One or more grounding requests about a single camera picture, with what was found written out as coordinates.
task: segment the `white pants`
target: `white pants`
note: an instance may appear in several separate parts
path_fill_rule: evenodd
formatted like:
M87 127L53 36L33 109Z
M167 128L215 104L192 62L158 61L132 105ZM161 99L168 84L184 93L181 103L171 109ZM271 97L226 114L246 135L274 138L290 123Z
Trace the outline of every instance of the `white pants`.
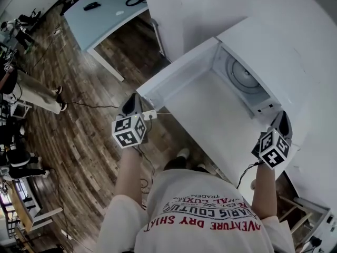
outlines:
M61 104L56 102L57 94L20 70L17 71L17 83L13 94L17 99L20 98L56 114L61 111Z

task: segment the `white t-shirt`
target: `white t-shirt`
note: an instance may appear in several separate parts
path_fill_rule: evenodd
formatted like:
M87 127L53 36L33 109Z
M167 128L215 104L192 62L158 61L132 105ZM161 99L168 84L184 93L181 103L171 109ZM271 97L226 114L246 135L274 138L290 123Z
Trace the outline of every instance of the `white t-shirt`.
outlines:
M260 220L238 190L207 173L160 173L143 210L127 196L112 199L97 253L291 252L289 227Z

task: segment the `forearm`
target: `forearm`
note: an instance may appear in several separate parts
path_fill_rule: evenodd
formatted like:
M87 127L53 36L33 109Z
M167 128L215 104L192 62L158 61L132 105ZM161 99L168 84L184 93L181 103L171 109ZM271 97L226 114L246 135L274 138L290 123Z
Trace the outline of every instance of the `forearm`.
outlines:
M252 210L260 219L277 213L275 171L266 164L257 167Z
M126 195L140 206L142 206L141 162L142 158L135 149L124 149L115 187L115 195Z

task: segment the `white cabinet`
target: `white cabinet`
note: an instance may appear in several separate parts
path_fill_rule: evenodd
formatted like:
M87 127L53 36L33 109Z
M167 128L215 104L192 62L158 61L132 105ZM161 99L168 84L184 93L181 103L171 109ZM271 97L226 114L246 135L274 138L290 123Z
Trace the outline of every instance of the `white cabinet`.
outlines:
M225 66L229 56L244 77L259 82L258 93L233 85L229 75L236 76L236 69ZM308 90L296 50L252 18L192 49L137 89L155 109L165 106L234 184L257 161L251 150L280 109L290 117L293 140L302 143L309 127ZM277 177L296 150L291 147L288 160L276 168ZM239 188L248 202L255 174L249 170Z

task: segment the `round speaker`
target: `round speaker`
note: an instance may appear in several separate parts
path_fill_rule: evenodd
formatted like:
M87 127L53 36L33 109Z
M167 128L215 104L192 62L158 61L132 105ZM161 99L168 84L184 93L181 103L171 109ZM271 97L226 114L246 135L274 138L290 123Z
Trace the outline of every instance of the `round speaker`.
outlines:
M264 91L248 70L232 56L226 60L226 71L228 78L240 91L247 94L259 94Z

